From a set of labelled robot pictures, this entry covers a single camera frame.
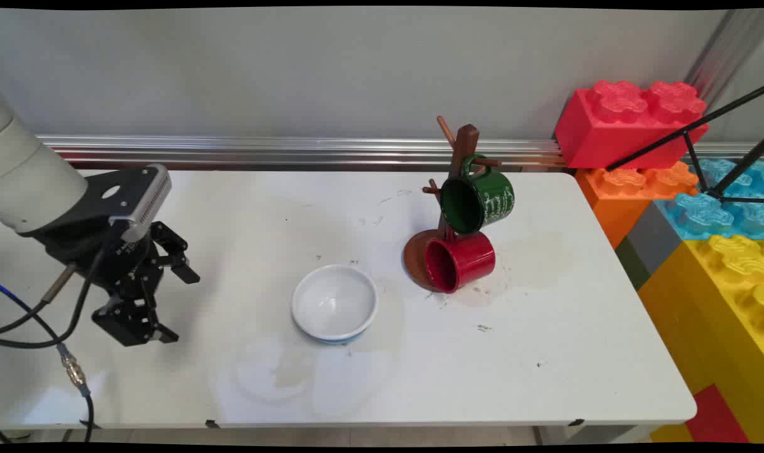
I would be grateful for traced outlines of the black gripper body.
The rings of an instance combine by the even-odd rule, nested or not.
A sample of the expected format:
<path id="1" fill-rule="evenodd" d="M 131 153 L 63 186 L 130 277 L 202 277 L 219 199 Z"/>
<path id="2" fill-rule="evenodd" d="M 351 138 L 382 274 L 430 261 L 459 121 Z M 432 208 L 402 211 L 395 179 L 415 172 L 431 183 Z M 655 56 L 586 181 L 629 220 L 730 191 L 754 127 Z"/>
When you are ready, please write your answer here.
<path id="1" fill-rule="evenodd" d="M 121 222 L 110 224 L 105 218 L 89 219 L 63 226 L 43 227 L 25 233 L 45 247 L 48 256 L 61 264 L 76 266 L 83 282 L 78 299 L 85 301 L 96 286 L 108 295 L 115 286 L 143 278 L 160 282 L 163 270 L 152 264 L 157 258 L 157 244 L 151 239 L 151 227 L 134 243 L 122 239 Z"/>

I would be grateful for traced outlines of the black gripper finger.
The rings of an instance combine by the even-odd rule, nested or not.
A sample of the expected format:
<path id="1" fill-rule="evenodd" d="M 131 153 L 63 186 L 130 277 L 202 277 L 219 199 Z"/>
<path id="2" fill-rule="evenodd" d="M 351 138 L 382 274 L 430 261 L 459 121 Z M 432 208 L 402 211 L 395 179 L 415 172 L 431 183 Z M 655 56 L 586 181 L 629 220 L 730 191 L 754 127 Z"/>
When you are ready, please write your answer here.
<path id="1" fill-rule="evenodd" d="M 178 333 L 165 326 L 157 315 L 155 280 L 143 278 L 120 284 L 108 292 L 106 304 L 92 312 L 91 320 L 125 347 L 158 340 L 171 344 Z"/>
<path id="2" fill-rule="evenodd" d="M 157 258 L 151 259 L 152 264 L 161 269 L 169 267 L 186 284 L 195 284 L 201 280 L 200 276 L 192 269 L 185 254 L 188 249 L 188 242 L 177 232 L 174 232 L 162 221 L 154 221 L 150 226 L 150 235 L 152 241 L 166 253 L 166 255 L 159 255 Z"/>

